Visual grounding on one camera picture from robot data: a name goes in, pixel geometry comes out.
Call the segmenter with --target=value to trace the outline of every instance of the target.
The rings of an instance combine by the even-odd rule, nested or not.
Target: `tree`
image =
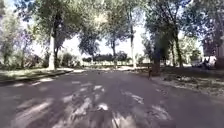
[[[16,35],[19,29],[19,20],[15,15],[7,12],[1,21],[0,52],[5,66],[9,65],[9,57],[13,54]]]
[[[142,34],[142,44],[144,46],[144,54],[149,58],[152,59],[153,55],[153,42],[147,38],[146,33]]]
[[[72,65],[73,56],[70,53],[64,53],[62,57],[62,66],[70,67]]]
[[[117,60],[118,61],[126,61],[128,58],[128,55],[127,53],[123,52],[123,51],[120,51],[117,53]]]
[[[79,44],[81,53],[90,55],[93,58],[99,51],[99,44],[96,42],[99,39],[98,32],[93,29],[84,29],[79,38],[81,40]]]
[[[180,39],[179,43],[183,54],[183,61],[185,63],[189,63],[192,52],[197,50],[196,38],[185,36],[184,38]]]
[[[0,18],[2,18],[2,16],[5,14],[4,8],[4,0],[0,0]]]
[[[33,17],[38,25],[37,29],[50,37],[50,69],[55,69],[55,42],[60,29],[63,28],[66,33],[65,38],[71,38],[80,30],[82,16],[79,11],[82,2],[84,1],[21,0],[16,3],[18,14],[25,21]]]
[[[165,31],[172,39],[171,47],[176,47],[178,62],[183,66],[182,53],[179,46],[178,34],[182,30],[182,11],[188,5],[189,0],[160,0],[150,1],[147,6],[147,27],[151,32]]]
[[[140,3],[141,0],[125,0],[124,1],[124,8],[126,11],[126,17],[128,21],[128,28],[129,28],[129,38],[131,43],[131,54],[132,54],[132,63],[133,68],[136,68],[136,59],[134,53],[134,26],[137,25],[138,19],[142,16],[142,12],[140,10]]]
[[[114,65],[117,66],[116,46],[119,41],[126,40],[129,36],[128,19],[122,2],[113,3],[107,1],[107,23],[105,27],[106,45],[113,50]]]
[[[198,49],[196,49],[192,51],[190,59],[191,61],[199,60],[200,56],[201,56],[201,52]]]
[[[17,56],[21,60],[21,68],[24,68],[24,62],[25,62],[25,55],[31,54],[31,45],[33,42],[33,36],[32,33],[27,29],[20,29],[18,31],[18,34],[16,36],[15,45],[17,48]]]

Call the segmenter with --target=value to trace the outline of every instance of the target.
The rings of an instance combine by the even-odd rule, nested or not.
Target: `road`
[[[224,128],[224,100],[121,71],[0,87],[1,128]]]

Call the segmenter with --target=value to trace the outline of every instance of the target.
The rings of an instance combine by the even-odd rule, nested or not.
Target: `curb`
[[[55,74],[41,75],[41,76],[37,76],[37,77],[0,81],[0,87],[9,86],[10,84],[14,84],[14,83],[18,83],[18,82],[30,82],[30,81],[39,80],[39,79],[42,79],[42,78],[60,76],[60,75],[70,73],[72,71],[73,70],[65,71],[65,72],[59,72],[59,73],[55,73]]]

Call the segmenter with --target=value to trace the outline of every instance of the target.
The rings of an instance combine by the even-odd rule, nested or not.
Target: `sky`
[[[6,6],[9,7],[11,10],[13,10],[13,8],[15,8],[13,1],[14,0],[5,0]],[[24,22],[22,22],[21,24],[23,27],[26,26],[26,23],[24,23]],[[134,27],[134,29],[136,31],[135,35],[134,35],[134,37],[135,37],[134,38],[134,52],[135,52],[135,54],[144,55],[144,52],[143,52],[144,46],[142,44],[142,37],[141,37],[141,34],[145,33],[144,24],[138,25],[138,26]],[[99,44],[100,44],[100,46],[99,46],[100,54],[108,54],[108,53],[112,54],[112,49],[105,45],[105,41],[102,41]],[[64,42],[62,50],[70,52],[71,54],[76,55],[76,56],[86,57],[87,55],[85,55],[85,54],[81,55],[81,53],[79,52],[78,45],[79,45],[79,39],[77,38],[77,36],[75,36],[72,39],[66,40]],[[33,47],[35,48],[34,54],[43,56],[44,52],[40,45],[35,44]],[[130,39],[127,39],[124,42],[120,42],[119,46],[116,47],[116,51],[117,52],[124,51],[125,53],[128,54],[129,57],[131,57]]]

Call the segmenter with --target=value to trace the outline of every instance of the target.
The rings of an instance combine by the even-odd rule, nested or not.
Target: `grass lawn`
[[[63,73],[66,69],[58,69],[55,71],[48,69],[27,69],[27,70],[15,70],[15,71],[0,71],[0,81],[5,80],[17,80],[17,79],[26,79],[41,77],[56,73]]]
[[[135,72],[148,76],[147,69]],[[166,82],[175,82],[172,86],[201,91],[213,96],[224,96],[224,71],[195,68],[161,68],[161,78]]]

